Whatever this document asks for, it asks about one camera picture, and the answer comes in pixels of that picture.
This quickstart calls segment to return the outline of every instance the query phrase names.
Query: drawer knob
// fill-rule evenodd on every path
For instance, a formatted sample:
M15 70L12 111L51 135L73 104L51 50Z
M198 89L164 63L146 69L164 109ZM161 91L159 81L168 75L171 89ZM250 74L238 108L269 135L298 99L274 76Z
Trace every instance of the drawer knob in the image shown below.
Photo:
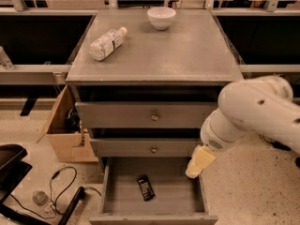
M156 113L153 113L151 116L152 121L157 121L158 120L158 115Z
M158 151L158 149L155 146L153 146L151 148L151 153L155 154L157 151Z

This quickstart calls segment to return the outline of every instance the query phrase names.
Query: white bowl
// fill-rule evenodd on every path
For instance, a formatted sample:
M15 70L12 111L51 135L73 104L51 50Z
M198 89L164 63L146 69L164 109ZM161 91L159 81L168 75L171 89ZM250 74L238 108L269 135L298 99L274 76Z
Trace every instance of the white bowl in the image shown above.
M176 11L170 7L152 7L148 10L148 18L157 30L165 30L175 20Z

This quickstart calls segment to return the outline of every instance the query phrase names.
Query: cardboard box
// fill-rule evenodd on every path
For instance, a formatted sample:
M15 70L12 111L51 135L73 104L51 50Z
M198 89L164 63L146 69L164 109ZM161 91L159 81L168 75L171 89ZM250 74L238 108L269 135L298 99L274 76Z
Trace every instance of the cardboard box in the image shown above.
M46 135L58 160L62 162L98 162L89 142L89 134L83 134L84 145L81 145L82 134L66 129L66 117L71 109L75 109L75 98L66 85L57 97L37 142Z

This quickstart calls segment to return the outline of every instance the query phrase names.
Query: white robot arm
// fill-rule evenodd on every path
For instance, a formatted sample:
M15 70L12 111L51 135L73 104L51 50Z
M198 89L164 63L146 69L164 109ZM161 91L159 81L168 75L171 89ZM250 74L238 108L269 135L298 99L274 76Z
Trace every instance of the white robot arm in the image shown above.
M187 166L195 178L215 158L214 150L226 150L250 131L289 146L300 154L300 108L292 103L293 90L283 78L267 76L225 86L218 109L202 125L201 139Z

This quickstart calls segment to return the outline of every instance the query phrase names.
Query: speckled floor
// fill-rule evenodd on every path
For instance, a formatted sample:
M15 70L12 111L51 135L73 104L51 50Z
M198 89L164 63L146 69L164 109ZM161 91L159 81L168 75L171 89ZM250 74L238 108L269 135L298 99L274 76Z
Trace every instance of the speckled floor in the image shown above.
M34 204L33 192L42 190L49 196L50 178L64 166L74 166L78 176L60 200L61 210L66 208L79 186L102 189L102 173L96 163L61 163L46 137L37 143L50 108L51 105L40 104L29 116L20 117L22 106L0 106L0 144L22 145L28 152L24 161L33 165L13 194L25 207L44 217L52 215L45 212L48 204L41 207ZM271 148L256 134L248 134L227 152L218 152L217 160L203 172L209 213L218 216L217 225L300 224L300 169L294 164L296 158L294 152ZM73 171L69 170L57 178L53 183L54 195L65 187L72 175ZM6 205L27 213L11 198ZM87 191L68 224L89 224L88 219L98 214L99 205L96 192ZM59 218L47 222L58 224ZM0 217L0 224L14 223Z

